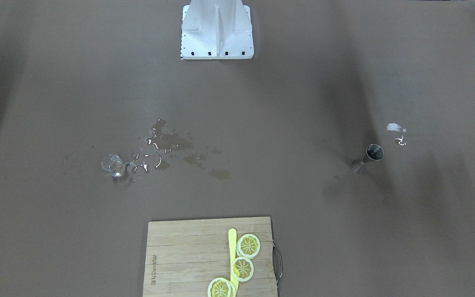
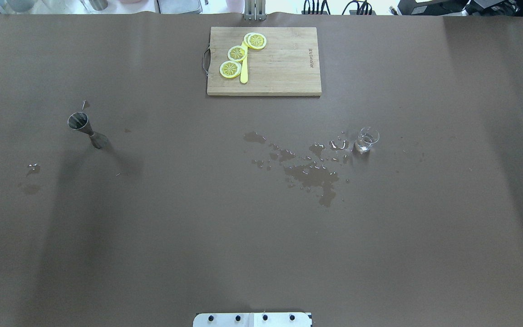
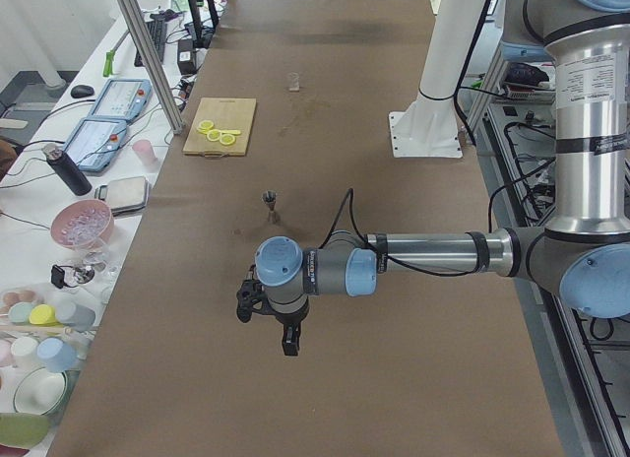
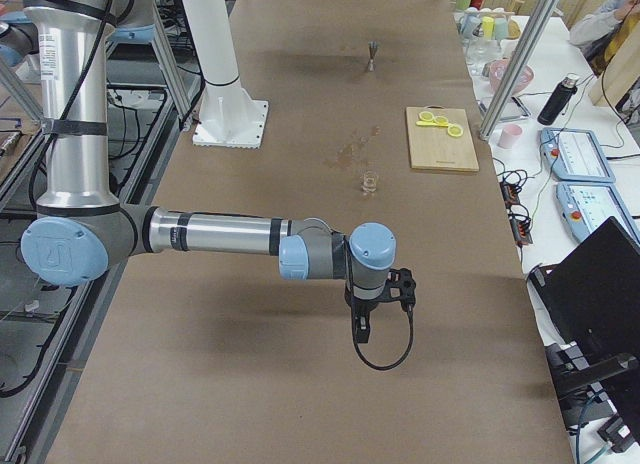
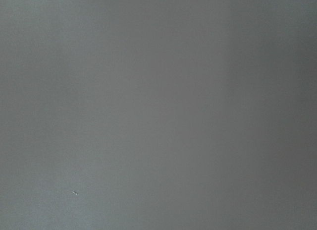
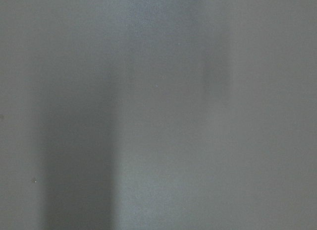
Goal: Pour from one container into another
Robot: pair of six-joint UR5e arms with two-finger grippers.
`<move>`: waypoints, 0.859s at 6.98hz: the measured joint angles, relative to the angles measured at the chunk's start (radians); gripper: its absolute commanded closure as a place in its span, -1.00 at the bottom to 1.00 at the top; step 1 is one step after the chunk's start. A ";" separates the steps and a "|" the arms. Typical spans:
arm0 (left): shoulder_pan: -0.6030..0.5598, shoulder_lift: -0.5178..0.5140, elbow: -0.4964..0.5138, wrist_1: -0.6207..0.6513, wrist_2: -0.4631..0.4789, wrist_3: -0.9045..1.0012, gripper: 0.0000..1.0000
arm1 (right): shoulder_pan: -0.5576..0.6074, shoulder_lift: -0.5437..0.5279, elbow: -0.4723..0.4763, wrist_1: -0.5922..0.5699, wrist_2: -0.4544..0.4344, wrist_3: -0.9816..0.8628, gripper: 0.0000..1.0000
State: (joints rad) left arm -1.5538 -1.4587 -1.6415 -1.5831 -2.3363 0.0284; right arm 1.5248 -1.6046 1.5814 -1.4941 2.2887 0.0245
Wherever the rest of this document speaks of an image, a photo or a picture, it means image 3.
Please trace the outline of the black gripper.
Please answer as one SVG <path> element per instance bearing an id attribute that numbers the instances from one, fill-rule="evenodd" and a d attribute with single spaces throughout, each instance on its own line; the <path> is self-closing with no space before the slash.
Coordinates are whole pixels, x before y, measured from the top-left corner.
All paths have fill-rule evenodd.
<path id="1" fill-rule="evenodd" d="M 276 319 L 283 325 L 283 353 L 287 357 L 297 357 L 299 354 L 301 323 L 307 315 L 307 312 L 275 314 Z"/>

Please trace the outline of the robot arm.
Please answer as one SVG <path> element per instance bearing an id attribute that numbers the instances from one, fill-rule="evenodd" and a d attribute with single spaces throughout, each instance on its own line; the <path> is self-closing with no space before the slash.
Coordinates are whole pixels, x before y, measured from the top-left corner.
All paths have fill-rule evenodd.
<path id="1" fill-rule="evenodd" d="M 263 242 L 236 314 L 274 316 L 288 356 L 311 297 L 368 295 L 399 268 L 438 277 L 493 272 L 536 283 L 596 318 L 629 311 L 624 211 L 629 0 L 507 0 L 504 55 L 544 50 L 555 65 L 555 210 L 541 228 L 463 234 L 362 234 L 331 228 L 310 249 Z"/>

